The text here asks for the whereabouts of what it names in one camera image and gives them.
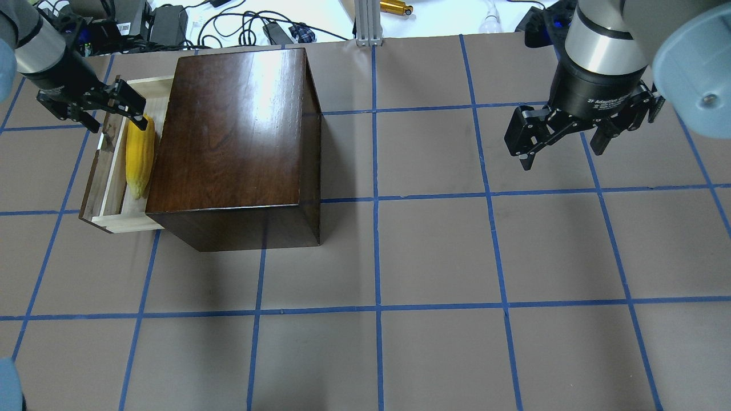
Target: power adapter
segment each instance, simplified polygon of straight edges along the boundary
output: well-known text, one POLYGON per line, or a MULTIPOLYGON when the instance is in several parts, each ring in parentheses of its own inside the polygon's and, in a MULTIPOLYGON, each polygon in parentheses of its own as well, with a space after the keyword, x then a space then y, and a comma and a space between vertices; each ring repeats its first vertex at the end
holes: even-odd
POLYGON ((294 44, 292 39, 287 36, 287 33, 275 21, 264 25, 264 34, 267 35, 269 44, 271 45, 294 44))
POLYGON ((231 1, 231 0, 208 0, 208 3, 211 3, 211 6, 213 6, 215 8, 215 7, 223 6, 224 4, 228 3, 229 1, 231 1))
POLYGON ((176 46, 185 40, 188 13, 183 6, 158 7, 153 12, 154 22, 150 41, 162 45, 176 46))

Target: blue tape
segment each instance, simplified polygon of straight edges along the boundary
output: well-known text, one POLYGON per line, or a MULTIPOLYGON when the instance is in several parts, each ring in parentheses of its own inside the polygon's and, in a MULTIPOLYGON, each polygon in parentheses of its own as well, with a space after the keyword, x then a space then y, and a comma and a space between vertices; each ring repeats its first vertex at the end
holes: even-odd
POLYGON ((30 321, 53 321, 53 320, 120 320, 124 318, 137 318, 131 312, 108 312, 100 314, 36 314, 29 317, 30 321))
POLYGON ((112 72, 112 66, 114 65, 114 55, 109 56, 109 63, 107 64, 107 72, 104 74, 104 83, 109 81, 109 74, 112 72))
POLYGON ((373 139, 373 249, 374 249, 374 284, 376 288, 376 373, 378 376, 378 410, 383 411, 385 400, 383 394, 383 333, 381 325, 381 252, 380 238, 378 231, 378 87, 376 73, 376 46, 371 46, 371 96, 373 113, 372 139, 373 139))
POLYGON ((0 216, 38 216, 38 215, 54 215, 58 211, 53 210, 30 210, 30 211, 0 211, 0 216))
POLYGON ((381 311, 436 311, 445 309, 501 309, 502 303, 401 304, 382 306, 381 311))
POLYGON ((66 204, 69 201, 69 196, 71 195, 71 188, 74 185, 74 179, 76 178, 76 172, 79 170, 79 163, 81 163, 81 157, 84 153, 84 148, 86 147, 86 142, 88 141, 89 137, 89 131, 87 131, 84 134, 84 138, 81 142, 81 147, 79 147, 79 153, 76 156, 76 163, 74 164, 74 170, 71 172, 71 177, 69 178, 69 184, 66 187, 66 194, 64 194, 64 199, 61 201, 61 210, 58 212, 58 215, 56 217, 56 223, 53 226, 53 232, 51 233, 50 240, 48 241, 48 247, 46 248, 46 253, 43 256, 43 263, 41 264, 41 269, 38 272, 38 277, 36 279, 36 284, 33 287, 33 293, 31 294, 31 300, 28 302, 28 308, 26 310, 26 316, 23 320, 23 324, 20 327, 20 333, 18 334, 18 339, 15 341, 15 348, 12 351, 12 359, 15 360, 18 358, 18 353, 20 352, 20 345, 23 343, 23 337, 26 335, 26 327, 28 326, 29 317, 31 316, 31 313, 33 311, 33 305, 36 303, 36 298, 38 297, 38 291, 41 288, 41 282, 43 281, 43 276, 45 275, 46 267, 48 266, 48 260, 50 259, 50 253, 51 250, 53 250, 53 245, 56 242, 56 236, 58 235, 58 228, 61 226, 61 218, 64 216, 63 211, 66 209, 66 204))
POLYGON ((55 129, 82 129, 81 124, 59 124, 56 126, 33 126, 33 127, 8 127, 3 131, 6 132, 31 132, 37 130, 55 130, 55 129))
MULTIPOLYGON (((633 304, 670 304, 670 303, 716 303, 731 302, 731 295, 700 295, 695 297, 653 297, 633 298, 633 304)), ((573 306, 615 306, 627 304, 627 299, 609 300, 564 300, 564 301, 514 301, 510 308, 550 308, 573 306)), ((196 311, 196 312, 146 312, 143 318, 199 318, 199 317, 253 317, 256 315, 302 315, 336 314, 344 312, 399 312, 399 311, 437 311, 450 309, 502 309, 500 303, 436 303, 436 304, 391 304, 381 306, 332 306, 314 308, 196 311)), ((136 313, 101 314, 36 314, 27 317, 29 321, 52 320, 117 320, 137 318, 136 313)), ((0 315, 0 321, 19 321, 23 315, 0 315)))
POLYGON ((672 191, 672 190, 698 190, 707 189, 708 186, 692 184, 688 186, 657 186, 657 187, 616 187, 602 188, 602 192, 646 192, 646 191, 672 191))
POLYGON ((320 200, 321 204, 334 204, 334 203, 368 203, 373 201, 372 197, 353 197, 353 198, 323 198, 320 200))
POLYGON ((731 295, 701 295, 697 297, 654 297, 633 298, 635 304, 669 304, 669 303, 717 303, 731 301, 731 295))
POLYGON ((3 118, 2 125, 0 125, 0 134, 5 131, 5 126, 7 125, 7 121, 8 121, 8 119, 10 119, 10 113, 12 112, 12 109, 15 107, 15 103, 18 101, 18 96, 20 96, 20 90, 23 88, 23 84, 25 82, 26 82, 26 78, 20 79, 18 88, 15 90, 15 95, 12 97, 10 106, 7 108, 7 113, 5 113, 5 118, 3 118))
POLYGON ((510 308, 617 306, 617 305, 624 305, 626 303, 627 303, 626 299, 576 300, 576 301, 516 301, 516 302, 510 303, 510 308))
POLYGON ((366 109, 366 110, 342 110, 342 111, 323 111, 323 116, 344 116, 347 114, 365 114, 365 113, 373 113, 373 109, 366 109))
POLYGON ((379 201, 398 201, 398 200, 432 200, 437 198, 472 198, 484 197, 484 192, 460 192, 453 194, 417 194, 417 195, 386 195, 379 197, 379 201))
POLYGON ((619 246, 617 245, 617 239, 614 236, 614 229, 612 228, 612 222, 609 218, 609 211, 607 210, 607 204, 604 200, 604 194, 602 193, 602 187, 599 184, 599 176, 596 174, 596 168, 594 167, 594 161, 591 158, 591 152, 586 142, 586 136, 583 132, 579 133, 581 136, 581 143, 584 147, 584 153, 586 160, 591 170, 591 177, 594 180, 594 186, 596 187, 596 196, 599 198, 599 205, 602 207, 602 214, 604 216, 605 224, 607 225, 607 234, 609 235, 610 243, 612 244, 612 250, 614 251, 614 258, 617 263, 617 270, 619 271, 619 277, 622 281, 622 287, 624 288, 624 297, 629 307, 629 316, 632 318, 632 327, 635 329, 635 336, 637 337, 637 345, 640 348, 640 355, 642 356, 642 362, 645 366, 645 373, 647 374, 647 380, 650 385, 650 392, 652 393, 652 399, 655 402, 655 408, 657 411, 662 411, 662 403, 660 402, 660 396, 655 386, 655 379, 652 375, 652 368, 650 367, 650 361, 647 356, 647 350, 645 349, 645 341, 642 337, 642 331, 640 330, 640 323, 637 320, 637 313, 635 312, 635 305, 632 303, 632 294, 629 291, 629 284, 627 283, 627 277, 624 273, 624 265, 622 264, 622 257, 619 254, 619 246))
POLYGON ((335 110, 323 111, 324 116, 342 116, 346 114, 364 114, 364 113, 403 113, 407 111, 432 111, 432 110, 463 110, 472 108, 494 108, 494 107, 514 107, 519 105, 544 105, 546 102, 503 102, 503 103, 485 103, 475 105, 432 105, 422 107, 396 107, 396 108, 374 108, 363 110, 335 110))
POLYGON ((517 107, 519 105, 546 105, 548 102, 508 102, 508 103, 483 103, 475 105, 477 108, 492 108, 492 107, 517 107))
POLYGON ((188 312, 146 312, 143 318, 201 318, 201 317, 248 317, 256 315, 253 309, 235 309, 224 311, 188 311, 188 312))
POLYGON ((678 116, 678 113, 675 113, 675 116, 678 118, 678 121, 681 124, 681 127, 683 128, 683 133, 685 133, 686 139, 688 140, 688 144, 690 145, 690 149, 693 151, 693 155, 695 156, 695 160, 698 162, 698 167, 700 167, 700 172, 703 174, 703 178, 705 179, 705 182, 707 184, 707 188, 711 191, 711 196, 713 196, 713 201, 716 203, 716 207, 719 210, 719 214, 721 214, 721 220, 724 223, 724 226, 726 227, 726 234, 731 238, 731 224, 729 224, 729 219, 726 217, 726 212, 724 211, 724 206, 721 204, 721 199, 719 198, 718 193, 716 192, 716 188, 713 186, 713 182, 711 181, 711 176, 708 174, 708 170, 705 169, 705 165, 703 164, 703 160, 700 158, 700 153, 698 152, 698 149, 695 146, 695 143, 693 142, 693 138, 690 135, 690 132, 688 132, 688 127, 686 127, 685 123, 683 123, 683 120, 678 116))
POLYGON ((129 388, 129 377, 132 374, 132 364, 135 362, 135 353, 137 352, 137 339, 140 337, 140 327, 142 326, 145 305, 147 304, 147 292, 150 289, 150 278, 152 270, 155 266, 155 257, 157 256, 157 245, 160 242, 160 232, 155 232, 155 239, 152 242, 152 250, 150 251, 150 260, 147 264, 147 274, 145 275, 145 285, 142 288, 142 296, 140 297, 140 308, 137 310, 135 317, 135 332, 132 334, 132 344, 129 347, 129 357, 127 357, 127 367, 124 370, 124 381, 122 382, 122 392, 119 397, 119 411, 124 410, 124 404, 127 400, 127 389, 129 388))
POLYGON ((464 110, 472 108, 471 105, 437 105, 427 107, 404 107, 404 108, 379 108, 378 113, 403 113, 406 111, 433 111, 433 110, 464 110))
POLYGON ((251 337, 251 359, 249 361, 249 386, 246 394, 246 409, 251 411, 254 401, 254 376, 257 369, 257 351, 259 347, 259 323, 261 319, 262 294, 264 293, 264 271, 267 260, 266 240, 262 247, 259 258, 259 281, 257 283, 257 303, 255 306, 257 314, 254 316, 254 331, 251 337))
POLYGON ((519 190, 490 193, 492 197, 504 197, 510 195, 554 195, 554 194, 583 194, 596 192, 595 189, 555 189, 555 190, 519 190))
POLYGON ((500 300, 504 312, 503 318, 505 323, 505 337, 507 340, 507 351, 510 360, 510 373, 512 375, 512 386, 515 392, 515 406, 518 411, 523 411, 523 400, 520 394, 520 381, 518 380, 518 365, 515 360, 515 346, 512 340, 512 326, 510 325, 510 306, 507 299, 507 291, 505 290, 505 278, 503 276, 502 260, 500 258, 500 246, 498 242, 498 234, 495 226, 495 214, 493 212, 493 201, 490 191, 490 181, 488 180, 488 171, 485 166, 485 154, 482 152, 482 134, 480 133, 480 120, 477 116, 477 104, 475 103, 474 84, 472 82, 472 73, 469 68, 469 58, 467 57, 467 47, 464 44, 464 36, 459 35, 459 42, 462 48, 462 57, 464 60, 464 68, 467 73, 467 83, 469 85, 469 98, 472 104, 472 118, 474 121, 474 133, 477 137, 477 153, 480 158, 480 170, 482 171, 482 182, 485 185, 485 199, 488 202, 488 217, 490 220, 490 232, 493 240, 493 250, 495 252, 495 263, 498 272, 498 282, 500 285, 500 300))

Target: dark wooden box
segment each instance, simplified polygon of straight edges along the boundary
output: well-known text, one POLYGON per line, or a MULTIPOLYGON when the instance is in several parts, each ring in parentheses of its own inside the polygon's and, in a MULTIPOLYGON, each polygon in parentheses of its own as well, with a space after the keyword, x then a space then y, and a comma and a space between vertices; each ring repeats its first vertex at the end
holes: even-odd
POLYGON ((145 213, 203 252, 318 245, 321 117, 304 49, 181 58, 145 213))

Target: table surface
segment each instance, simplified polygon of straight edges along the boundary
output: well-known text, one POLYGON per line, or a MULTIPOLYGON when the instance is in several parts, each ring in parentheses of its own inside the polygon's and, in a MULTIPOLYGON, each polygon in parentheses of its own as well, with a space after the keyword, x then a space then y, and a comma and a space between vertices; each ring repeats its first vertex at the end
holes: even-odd
MULTIPOLYGON (((18 78, 0 355, 29 407, 731 409, 731 142, 668 105, 603 156, 570 135, 524 172, 504 130, 556 56, 522 41, 306 46, 325 115, 323 245, 305 249, 201 254, 81 222, 98 136, 18 78)), ((90 62, 131 80, 191 54, 90 62)))
MULTIPOLYGON (((201 0, 148 0, 151 7, 159 7, 163 4, 180 4, 192 6, 199 4, 201 0)), ((535 3, 517 3, 507 0, 494 0, 498 10, 503 31, 515 30, 520 20, 528 9, 533 6, 540 7, 535 3)), ((543 1, 546 7, 556 3, 556 0, 543 1)), ((66 4, 66 0, 59 0, 59 8, 66 4)), ((353 21, 355 19, 354 0, 231 0, 218 8, 210 4, 188 9, 188 26, 186 36, 196 42, 201 26, 204 22, 220 13, 221 11, 240 4, 229 12, 244 12, 250 10, 258 12, 262 10, 273 10, 286 15, 293 21, 302 21, 308 25, 318 27, 339 34, 346 38, 352 38, 353 21)), ((452 36, 457 34, 476 34, 480 32, 480 24, 486 16, 487 4, 485 0, 414 0, 408 2, 414 6, 414 14, 409 17, 381 13, 381 25, 384 37, 437 37, 452 36)), ((216 26, 221 33, 234 32, 240 27, 240 18, 225 17, 216 21, 216 26)), ((257 35, 257 45, 268 45, 262 24, 254 24, 254 32, 257 35)), ((205 30, 204 34, 216 34, 212 27, 205 30)), ((316 32, 318 42, 338 41, 336 37, 316 32)), ((217 36, 224 45, 236 45, 236 36, 222 38, 217 36)), ((206 45, 218 47, 215 40, 208 39, 206 45)))

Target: ear of corn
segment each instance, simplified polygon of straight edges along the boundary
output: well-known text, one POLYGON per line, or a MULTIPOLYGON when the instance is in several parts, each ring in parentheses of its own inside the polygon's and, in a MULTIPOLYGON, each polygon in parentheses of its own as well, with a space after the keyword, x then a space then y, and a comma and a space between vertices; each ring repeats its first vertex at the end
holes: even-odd
POLYGON ((127 125, 125 174, 127 185, 135 200, 145 193, 155 155, 155 123, 147 114, 145 118, 147 129, 144 131, 132 122, 127 125))

